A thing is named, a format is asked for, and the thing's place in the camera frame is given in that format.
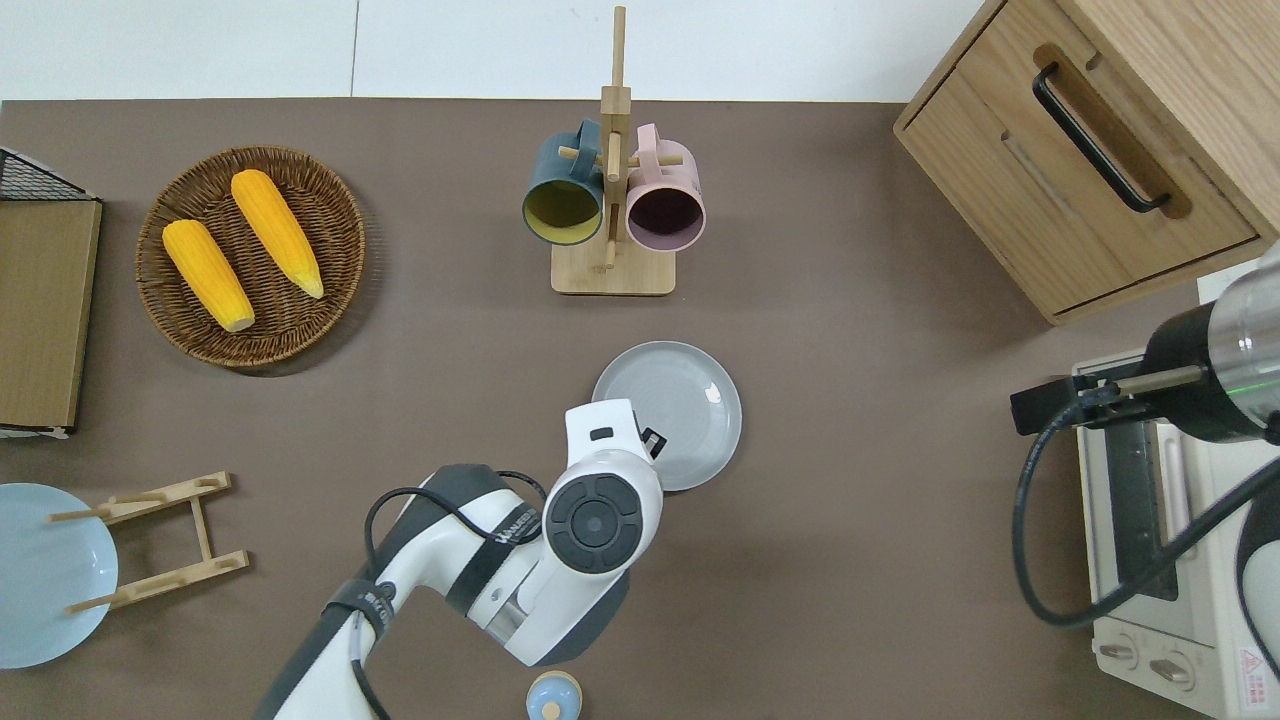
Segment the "wooden mug holder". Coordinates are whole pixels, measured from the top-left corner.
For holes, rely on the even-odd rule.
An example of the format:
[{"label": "wooden mug holder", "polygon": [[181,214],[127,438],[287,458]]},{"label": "wooden mug holder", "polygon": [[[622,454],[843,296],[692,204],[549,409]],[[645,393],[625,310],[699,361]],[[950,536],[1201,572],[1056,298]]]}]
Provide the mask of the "wooden mug holder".
[{"label": "wooden mug holder", "polygon": [[[627,202],[631,150],[631,88],[622,85],[626,8],[613,9],[613,82],[600,88],[600,149],[604,167],[604,219],[600,231],[580,245],[552,247],[552,290],[563,295],[668,295],[676,290],[676,254],[654,252],[627,236],[622,215]],[[576,151],[561,149],[572,158]],[[660,164],[680,159],[662,158]]]},{"label": "wooden mug holder", "polygon": [[236,552],[228,552],[227,555],[214,557],[212,548],[209,544],[209,528],[205,524],[205,510],[200,505],[200,498],[202,496],[224,491],[229,487],[232,487],[230,475],[223,470],[211,475],[165,486],[148,492],[120,497],[113,496],[106,502],[88,510],[50,515],[47,518],[50,523],[63,523],[82,518],[99,518],[108,525],[114,525],[116,523],[123,523],[125,520],[132,520],[134,518],[155,512],[156,510],[164,510],[165,507],[182,502],[189,502],[191,511],[196,516],[196,542],[200,543],[200,555],[202,557],[200,562],[120,585],[110,594],[69,605],[67,606],[67,614],[72,615],[100,605],[110,605],[111,609],[122,607],[140,600],[146,600],[148,597],[155,597],[169,591],[187,587],[192,583],[215,578],[224,573],[230,573],[232,570],[247,568],[248,553],[243,550],[237,550]]}]

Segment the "corn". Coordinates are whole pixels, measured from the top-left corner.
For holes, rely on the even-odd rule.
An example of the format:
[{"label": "corn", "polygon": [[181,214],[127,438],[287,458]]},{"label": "corn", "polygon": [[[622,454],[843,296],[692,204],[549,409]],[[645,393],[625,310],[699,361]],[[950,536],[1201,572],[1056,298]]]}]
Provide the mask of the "corn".
[{"label": "corn", "polygon": [[262,170],[241,170],[232,176],[232,197],[284,277],[311,297],[324,297],[311,243],[271,178]]},{"label": "corn", "polygon": [[253,324],[253,307],[214,236],[198,220],[174,220],[161,233],[164,250],[187,287],[227,332]]}]

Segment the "plate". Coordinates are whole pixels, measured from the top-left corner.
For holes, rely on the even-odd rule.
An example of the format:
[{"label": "plate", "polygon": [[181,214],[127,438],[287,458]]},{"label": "plate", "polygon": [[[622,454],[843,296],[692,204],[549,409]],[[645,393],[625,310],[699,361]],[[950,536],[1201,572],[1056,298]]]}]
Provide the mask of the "plate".
[{"label": "plate", "polygon": [[728,465],[742,434],[737,387],[714,357],[684,342],[659,340],[618,355],[591,400],[627,398],[640,429],[667,439],[653,466],[662,489],[689,489]]},{"label": "plate", "polygon": [[0,484],[0,670],[47,662],[84,642],[106,605],[64,609],[115,592],[115,542],[97,518],[47,523],[87,510],[49,486]]},{"label": "plate", "polygon": [[[280,190],[311,243],[324,297],[289,282],[232,197],[232,176],[262,170]],[[164,250],[173,220],[200,220],[214,236],[253,306],[253,324],[229,333],[196,300]],[[365,222],[332,169],[288,147],[236,147],[206,158],[169,183],[142,223],[138,293],[151,322],[187,355],[224,368],[261,368],[293,357],[328,333],[351,305],[365,266]]]}]

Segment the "white wall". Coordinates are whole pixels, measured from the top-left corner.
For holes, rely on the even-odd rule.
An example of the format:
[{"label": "white wall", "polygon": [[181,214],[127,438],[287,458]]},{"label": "white wall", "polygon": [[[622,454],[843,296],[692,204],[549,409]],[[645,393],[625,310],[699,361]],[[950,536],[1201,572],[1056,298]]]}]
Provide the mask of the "white wall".
[{"label": "white wall", "polygon": [[[637,99],[904,101],[982,0],[631,0]],[[613,0],[0,0],[0,100],[598,97]]]}]

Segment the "brown table surface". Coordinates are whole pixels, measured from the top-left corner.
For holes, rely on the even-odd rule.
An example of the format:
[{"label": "brown table surface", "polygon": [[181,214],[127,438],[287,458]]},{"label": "brown table surface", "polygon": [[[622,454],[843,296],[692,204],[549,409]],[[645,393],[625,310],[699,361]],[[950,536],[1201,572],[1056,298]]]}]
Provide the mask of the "brown table surface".
[{"label": "brown table surface", "polygon": [[[604,635],[564,669],[591,717],[1192,717],[1100,671],[1088,632],[1023,606],[1009,551],[1010,392],[1138,347],[1185,286],[1051,329],[895,142],[899,105],[637,101],[698,156],[709,209],[660,299],[567,297],[518,205],[539,142],[589,101],[5,102],[0,142],[106,201],[79,432],[0,442],[0,482],[87,502],[215,470],[215,552],[253,566],[114,610],[0,673],[0,717],[246,717],[362,561],[383,491],[477,461],[550,483],[562,413],[650,340],[742,396],[730,466],[669,497]],[[369,215],[351,311],[271,373],[192,360],[133,281],[152,199],[189,165],[287,145]],[[1073,443],[1030,514],[1036,578],[1087,597]],[[198,557],[189,512],[114,530],[122,580]],[[539,670],[429,592],[370,660],[393,717],[524,717]]]}]

